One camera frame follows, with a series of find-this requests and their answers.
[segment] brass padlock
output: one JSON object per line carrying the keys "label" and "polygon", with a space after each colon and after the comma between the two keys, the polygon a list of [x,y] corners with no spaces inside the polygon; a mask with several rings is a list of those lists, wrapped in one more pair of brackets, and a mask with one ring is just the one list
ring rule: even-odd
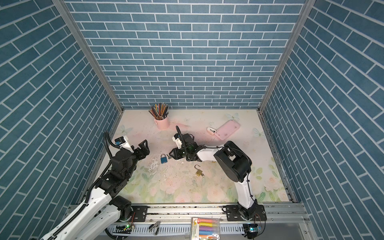
{"label": "brass padlock", "polygon": [[203,171],[200,170],[200,169],[198,169],[196,166],[197,166],[197,167],[200,167],[200,166],[197,165],[197,164],[195,165],[195,169],[197,169],[196,175],[198,175],[199,177],[200,177],[200,176],[204,177]]}

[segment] pink phone case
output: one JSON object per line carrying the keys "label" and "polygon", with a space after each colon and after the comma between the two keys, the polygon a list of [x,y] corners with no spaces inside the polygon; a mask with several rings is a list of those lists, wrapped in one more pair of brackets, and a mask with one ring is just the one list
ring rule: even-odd
{"label": "pink phone case", "polygon": [[220,140],[225,140],[240,128],[240,124],[235,120],[229,120],[216,130],[214,136]]}

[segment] white cable tray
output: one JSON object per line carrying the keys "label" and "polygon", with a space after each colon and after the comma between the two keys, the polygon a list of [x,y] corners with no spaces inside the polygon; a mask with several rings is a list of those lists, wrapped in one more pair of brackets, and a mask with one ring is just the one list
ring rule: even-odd
{"label": "white cable tray", "polygon": [[[120,225],[111,225],[108,227],[110,233],[116,236],[154,236],[153,231],[148,230],[150,224],[143,224],[135,226],[134,230],[131,233],[118,233],[122,230],[117,230],[116,227]],[[160,230],[157,236],[171,236],[171,235],[184,235],[190,233],[190,224],[160,224]],[[244,229],[243,225],[239,223],[226,223],[221,224],[220,234],[243,234]]]}

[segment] white clip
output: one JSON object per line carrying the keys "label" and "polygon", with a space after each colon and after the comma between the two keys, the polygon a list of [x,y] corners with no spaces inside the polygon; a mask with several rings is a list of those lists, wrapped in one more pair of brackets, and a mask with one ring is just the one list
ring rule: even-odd
{"label": "white clip", "polygon": [[207,127],[207,132],[208,132],[209,134],[211,134],[211,135],[214,135],[215,132],[216,132],[216,129],[213,129],[213,128],[211,128],[211,127]]}
{"label": "white clip", "polygon": [[175,139],[175,136],[173,136],[172,141],[174,141],[176,143],[178,149],[181,149],[182,143],[181,143],[181,140],[179,137],[177,139]]}
{"label": "white clip", "polygon": [[126,135],[122,136],[125,140],[125,143],[122,143],[122,144],[118,144],[119,146],[121,147],[124,147],[125,149],[129,150],[131,153],[133,153],[133,149],[131,148],[131,146],[129,145],[129,142],[128,142],[128,137]]}

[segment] mounting plate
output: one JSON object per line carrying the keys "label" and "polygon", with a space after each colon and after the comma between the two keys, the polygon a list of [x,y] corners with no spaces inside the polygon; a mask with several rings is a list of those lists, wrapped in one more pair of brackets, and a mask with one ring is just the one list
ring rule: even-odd
{"label": "mounting plate", "polygon": [[148,206],[132,206],[133,212],[135,213],[133,222],[145,222],[147,217]]}
{"label": "mounting plate", "polygon": [[[240,213],[239,213],[239,207],[237,205],[225,205],[223,208],[226,210],[227,214],[227,221],[229,222],[237,222],[237,221],[245,221]],[[260,216],[260,219],[253,217],[249,221],[266,221],[266,215],[263,205],[257,205],[255,209],[255,213],[257,213]]]}

